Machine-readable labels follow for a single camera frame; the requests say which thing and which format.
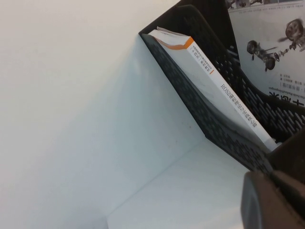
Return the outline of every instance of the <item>white shelf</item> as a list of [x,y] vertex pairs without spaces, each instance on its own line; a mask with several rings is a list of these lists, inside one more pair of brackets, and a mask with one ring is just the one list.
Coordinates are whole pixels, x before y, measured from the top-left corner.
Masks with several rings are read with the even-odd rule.
[[109,229],[242,229],[246,172],[205,139],[116,209]]

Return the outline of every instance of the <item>book spine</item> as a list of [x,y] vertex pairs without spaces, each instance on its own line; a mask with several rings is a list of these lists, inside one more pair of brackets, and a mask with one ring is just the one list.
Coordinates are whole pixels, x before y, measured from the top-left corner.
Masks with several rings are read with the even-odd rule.
[[187,51],[192,55],[192,57],[201,66],[203,71],[208,75],[208,77],[214,82],[214,84],[219,88],[219,92],[222,93],[227,102],[231,104],[242,119],[246,121],[248,126],[254,131],[258,138],[266,145],[270,150],[276,148],[276,144],[270,138],[269,134],[261,126],[261,124],[255,119],[250,110],[245,106],[237,94],[233,91],[230,85],[225,81],[225,79],[220,75],[214,65],[206,57],[204,52],[199,48],[199,46],[193,42]]

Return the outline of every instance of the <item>paper page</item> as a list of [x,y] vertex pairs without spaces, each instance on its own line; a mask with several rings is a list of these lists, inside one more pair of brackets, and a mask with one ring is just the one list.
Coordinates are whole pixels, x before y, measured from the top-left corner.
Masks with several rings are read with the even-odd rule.
[[228,11],[241,68],[248,79],[267,95],[304,106],[303,1],[232,2],[227,2]]

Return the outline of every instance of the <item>black object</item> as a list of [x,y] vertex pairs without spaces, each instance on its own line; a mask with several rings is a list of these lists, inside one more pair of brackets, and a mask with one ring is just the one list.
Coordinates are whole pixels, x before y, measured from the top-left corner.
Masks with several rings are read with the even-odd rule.
[[157,26],[192,36],[266,131],[277,141],[284,142],[305,125],[305,109],[280,100],[276,94],[263,94],[241,71],[227,51],[237,52],[237,49],[225,1],[182,0],[139,34],[205,136],[250,170],[272,172],[273,163],[280,164],[278,155],[281,154],[273,154],[273,159],[269,160],[258,146],[219,118],[220,114],[211,109],[159,43],[147,35]]
[[248,172],[241,214],[245,229],[305,229],[305,185],[280,171]]

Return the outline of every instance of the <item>perforated plastic panel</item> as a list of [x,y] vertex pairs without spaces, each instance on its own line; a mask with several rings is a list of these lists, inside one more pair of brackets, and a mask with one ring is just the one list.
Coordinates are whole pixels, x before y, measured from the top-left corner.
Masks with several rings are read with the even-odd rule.
[[276,94],[265,95],[251,84],[195,7],[178,7],[176,11],[183,17],[184,23],[180,30],[194,38],[272,137],[277,141],[285,141],[305,125],[303,107],[280,100]]
[[149,35],[142,38],[205,136],[250,170],[272,171],[263,151],[217,119],[159,43]]
[[[192,36],[266,131],[277,141],[285,141],[305,125],[305,109],[287,101],[282,101],[276,95],[265,95],[251,84],[239,65],[227,52],[229,46],[231,47],[231,44],[234,44],[234,37],[230,37],[233,36],[233,32],[228,31],[226,33],[228,36],[227,41],[225,41],[226,34],[221,31],[222,27],[230,25],[230,21],[227,20],[229,19],[228,15],[222,16],[227,13],[227,10],[223,10],[222,5],[218,4],[219,2],[224,4],[224,1],[206,0],[206,2],[210,3],[209,10],[220,10],[221,13],[218,11],[215,15],[219,15],[222,20],[226,20],[224,23],[219,23],[219,27],[217,27],[216,23],[213,23],[213,28],[222,38],[222,42],[226,44],[225,47],[202,16],[201,13],[207,12],[207,10],[204,10],[205,3],[200,0],[180,1],[139,34],[206,137],[250,170],[270,172],[272,171],[272,166],[265,153],[255,144],[230,129],[228,127],[230,125],[217,118],[219,117],[218,114],[215,114],[202,100],[179,67],[154,38],[146,35],[156,29],[157,26],[160,26]],[[209,21],[213,21],[211,15],[209,15]]]

